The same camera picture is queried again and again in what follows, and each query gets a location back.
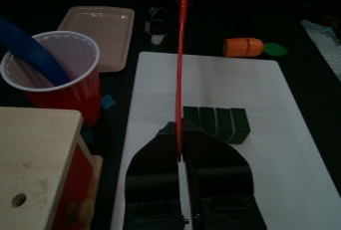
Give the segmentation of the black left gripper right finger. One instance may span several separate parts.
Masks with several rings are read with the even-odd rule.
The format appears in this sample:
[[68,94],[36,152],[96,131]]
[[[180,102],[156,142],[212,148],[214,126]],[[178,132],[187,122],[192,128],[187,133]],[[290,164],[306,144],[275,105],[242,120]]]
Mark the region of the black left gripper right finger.
[[182,156],[192,230],[266,230],[246,159],[187,120]]

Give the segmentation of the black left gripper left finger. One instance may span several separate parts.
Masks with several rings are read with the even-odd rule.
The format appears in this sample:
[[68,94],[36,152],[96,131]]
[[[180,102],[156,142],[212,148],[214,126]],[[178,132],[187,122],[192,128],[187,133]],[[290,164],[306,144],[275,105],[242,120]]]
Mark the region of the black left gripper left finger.
[[129,162],[123,230],[183,230],[172,122],[159,130]]

